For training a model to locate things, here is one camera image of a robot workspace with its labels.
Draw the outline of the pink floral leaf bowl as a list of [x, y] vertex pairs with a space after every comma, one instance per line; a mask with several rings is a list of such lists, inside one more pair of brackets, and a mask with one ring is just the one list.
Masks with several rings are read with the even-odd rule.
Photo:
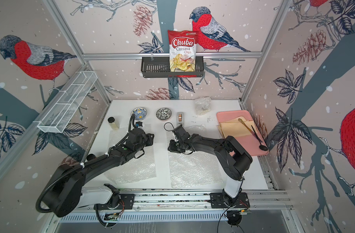
[[156, 117], [161, 121], [166, 121], [172, 116], [172, 111], [169, 108], [163, 107], [157, 110]]

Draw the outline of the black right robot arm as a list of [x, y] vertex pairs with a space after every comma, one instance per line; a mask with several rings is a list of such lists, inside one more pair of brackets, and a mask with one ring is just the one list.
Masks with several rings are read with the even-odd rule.
[[242, 191], [244, 174], [253, 162], [252, 156], [232, 136], [213, 139], [193, 134], [169, 142], [170, 152], [185, 153], [188, 150], [191, 153], [198, 151], [216, 156], [227, 175], [224, 196], [228, 201], [234, 202]]

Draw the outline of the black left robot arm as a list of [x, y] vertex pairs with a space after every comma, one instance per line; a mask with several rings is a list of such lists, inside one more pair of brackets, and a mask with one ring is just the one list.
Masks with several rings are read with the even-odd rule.
[[120, 203], [119, 190], [111, 184], [94, 190], [83, 190], [90, 180], [115, 167], [122, 166], [134, 159], [145, 147], [153, 145], [154, 134], [147, 134], [142, 129], [131, 130], [117, 146], [109, 148], [102, 156], [70, 166], [59, 166], [36, 201], [36, 211], [53, 212], [57, 217], [64, 217], [74, 209], [88, 205], [107, 205], [117, 208]]

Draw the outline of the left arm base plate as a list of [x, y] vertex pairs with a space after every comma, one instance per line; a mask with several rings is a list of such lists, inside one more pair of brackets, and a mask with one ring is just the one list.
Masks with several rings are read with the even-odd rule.
[[97, 210], [131, 210], [133, 208], [134, 194], [119, 194], [112, 196], [106, 204], [95, 204], [94, 209]]

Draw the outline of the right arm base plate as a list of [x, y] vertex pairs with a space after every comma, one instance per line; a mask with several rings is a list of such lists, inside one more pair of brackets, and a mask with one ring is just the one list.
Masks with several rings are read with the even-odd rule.
[[240, 192], [235, 198], [231, 198], [225, 192], [210, 193], [208, 203], [211, 204], [212, 209], [224, 209], [228, 207], [247, 209], [250, 207], [248, 195], [243, 192]]

